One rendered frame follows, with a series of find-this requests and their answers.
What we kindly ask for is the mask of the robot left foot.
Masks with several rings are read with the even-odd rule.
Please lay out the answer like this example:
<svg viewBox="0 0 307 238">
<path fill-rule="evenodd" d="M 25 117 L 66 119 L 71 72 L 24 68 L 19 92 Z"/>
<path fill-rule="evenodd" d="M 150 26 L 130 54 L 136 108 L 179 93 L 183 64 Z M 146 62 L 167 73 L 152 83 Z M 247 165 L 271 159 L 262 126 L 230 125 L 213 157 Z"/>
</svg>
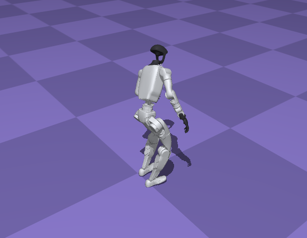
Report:
<svg viewBox="0 0 307 238">
<path fill-rule="evenodd" d="M 145 175 L 146 173 L 152 171 L 152 170 L 153 170 L 153 165 L 154 165 L 154 163 L 149 164 L 149 165 L 148 165 L 148 168 L 147 168 L 146 170 L 144 169 L 144 167 L 141 168 L 141 169 L 139 170 L 139 175 L 140 175 L 140 176 L 143 176 L 143 175 Z"/>
</svg>

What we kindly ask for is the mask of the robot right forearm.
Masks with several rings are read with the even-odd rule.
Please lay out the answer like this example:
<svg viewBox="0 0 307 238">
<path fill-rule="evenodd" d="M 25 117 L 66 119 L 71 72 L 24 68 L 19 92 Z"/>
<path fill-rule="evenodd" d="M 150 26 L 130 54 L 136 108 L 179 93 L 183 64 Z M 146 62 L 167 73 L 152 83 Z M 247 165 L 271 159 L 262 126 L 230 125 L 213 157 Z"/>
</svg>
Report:
<svg viewBox="0 0 307 238">
<path fill-rule="evenodd" d="M 177 116 L 179 117 L 180 113 L 182 113 L 184 115 L 184 112 L 182 110 L 182 107 L 181 107 L 181 105 L 179 103 L 179 100 L 178 100 L 174 90 L 172 90 L 172 94 L 173 94 L 174 98 L 171 99 L 170 103 L 173 106 L 175 112 L 177 113 Z"/>
</svg>

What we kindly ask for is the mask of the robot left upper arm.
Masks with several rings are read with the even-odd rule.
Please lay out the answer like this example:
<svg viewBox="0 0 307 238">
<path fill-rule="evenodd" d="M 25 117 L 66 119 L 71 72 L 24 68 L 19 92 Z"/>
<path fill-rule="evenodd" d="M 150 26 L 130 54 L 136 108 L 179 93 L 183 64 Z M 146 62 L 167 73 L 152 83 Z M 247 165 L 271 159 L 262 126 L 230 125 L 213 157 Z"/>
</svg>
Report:
<svg viewBox="0 0 307 238">
<path fill-rule="evenodd" d="M 138 80 L 137 80 L 136 89 L 135 89 L 135 94 L 136 94 L 137 96 L 138 96 L 138 88 L 139 88 L 139 82 L 140 82 L 141 72 L 142 72 L 142 69 L 139 70 L 139 72 L 138 72 Z"/>
</svg>

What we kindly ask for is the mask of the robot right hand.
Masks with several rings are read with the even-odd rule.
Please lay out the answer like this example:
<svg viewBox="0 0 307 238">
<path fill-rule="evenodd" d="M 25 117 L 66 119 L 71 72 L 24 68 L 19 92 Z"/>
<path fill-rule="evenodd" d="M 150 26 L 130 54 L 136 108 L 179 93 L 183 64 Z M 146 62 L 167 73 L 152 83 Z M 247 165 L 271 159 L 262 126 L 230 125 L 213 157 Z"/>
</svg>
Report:
<svg viewBox="0 0 307 238">
<path fill-rule="evenodd" d="M 189 131 L 189 127 L 188 127 L 188 121 L 186 119 L 186 115 L 183 115 L 182 113 L 179 114 L 180 119 L 182 119 L 184 121 L 184 124 L 186 125 L 186 127 L 184 129 L 185 133 L 187 133 Z"/>
</svg>

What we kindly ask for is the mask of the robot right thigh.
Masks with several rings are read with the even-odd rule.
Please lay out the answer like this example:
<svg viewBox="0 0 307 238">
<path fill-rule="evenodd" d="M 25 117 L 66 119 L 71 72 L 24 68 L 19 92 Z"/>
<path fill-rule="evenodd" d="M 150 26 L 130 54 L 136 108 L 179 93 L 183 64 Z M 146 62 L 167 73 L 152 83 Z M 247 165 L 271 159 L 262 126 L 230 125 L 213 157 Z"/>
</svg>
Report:
<svg viewBox="0 0 307 238">
<path fill-rule="evenodd" d="M 167 149 L 169 152 L 171 151 L 171 145 L 172 145 L 172 139 L 170 130 L 165 124 L 165 122 L 161 118 L 153 118 L 151 117 L 148 120 L 148 123 L 150 124 L 149 127 L 157 133 L 157 136 L 159 137 L 160 141 L 163 143 L 163 146 L 160 146 L 158 148 L 158 154 L 161 155 L 161 152 L 165 149 Z"/>
</svg>

